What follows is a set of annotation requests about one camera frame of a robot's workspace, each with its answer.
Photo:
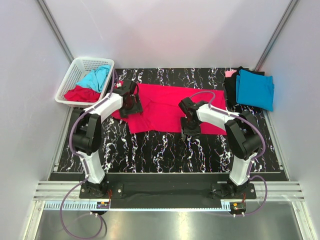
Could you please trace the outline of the red t-shirt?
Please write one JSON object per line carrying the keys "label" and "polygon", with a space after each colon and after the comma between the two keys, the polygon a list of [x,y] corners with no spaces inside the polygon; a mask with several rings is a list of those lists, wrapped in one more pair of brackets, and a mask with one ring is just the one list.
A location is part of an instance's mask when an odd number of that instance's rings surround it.
{"label": "red t-shirt", "polygon": [[144,83],[139,83],[137,86],[142,113],[132,114],[124,118],[117,110],[111,115],[115,119],[125,121],[131,134],[148,131],[180,133],[180,119],[185,114],[180,109],[179,103],[186,97],[192,97],[192,100],[196,103],[200,101],[209,102],[214,98],[212,102],[214,107],[226,109],[225,93],[222,90]]}

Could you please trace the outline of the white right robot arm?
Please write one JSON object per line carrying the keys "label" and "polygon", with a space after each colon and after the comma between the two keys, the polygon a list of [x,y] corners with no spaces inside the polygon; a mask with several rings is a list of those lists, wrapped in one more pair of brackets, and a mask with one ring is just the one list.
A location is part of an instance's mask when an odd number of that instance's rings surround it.
{"label": "white right robot arm", "polygon": [[195,103],[186,97],[178,104],[184,113],[180,118],[181,136],[197,139],[201,125],[211,124],[225,131],[229,148],[233,154],[233,164],[227,183],[214,191],[220,197],[239,198],[250,182],[252,162],[264,154],[266,143],[259,126],[249,111],[230,112],[206,101]]}

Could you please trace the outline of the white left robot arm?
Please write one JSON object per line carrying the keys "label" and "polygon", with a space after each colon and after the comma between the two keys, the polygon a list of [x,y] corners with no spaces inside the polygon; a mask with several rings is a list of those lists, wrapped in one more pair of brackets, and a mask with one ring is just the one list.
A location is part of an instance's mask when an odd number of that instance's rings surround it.
{"label": "white left robot arm", "polygon": [[99,157],[102,123],[116,111],[122,118],[143,112],[136,82],[123,81],[92,106],[76,109],[71,115],[69,148],[82,163],[85,174],[82,185],[97,198],[103,198],[108,193],[107,177]]}

